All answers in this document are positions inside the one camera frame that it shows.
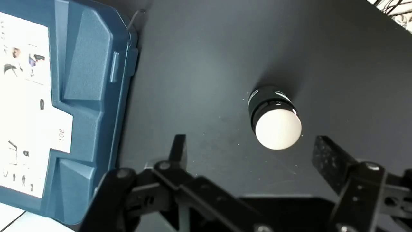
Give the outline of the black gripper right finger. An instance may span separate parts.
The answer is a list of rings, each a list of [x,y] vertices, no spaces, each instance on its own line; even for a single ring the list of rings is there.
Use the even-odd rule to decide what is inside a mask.
[[[338,196],[328,232],[384,232],[380,214],[412,232],[412,168],[395,175],[380,163],[357,161],[327,135],[315,138],[311,163]]]

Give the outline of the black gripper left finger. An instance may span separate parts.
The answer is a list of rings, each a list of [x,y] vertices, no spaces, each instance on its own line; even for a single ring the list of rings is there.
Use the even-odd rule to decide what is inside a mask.
[[[205,176],[185,170],[187,143],[178,134],[169,157],[138,172],[108,171],[78,232],[134,232],[157,212],[176,232],[275,232],[273,223]]]

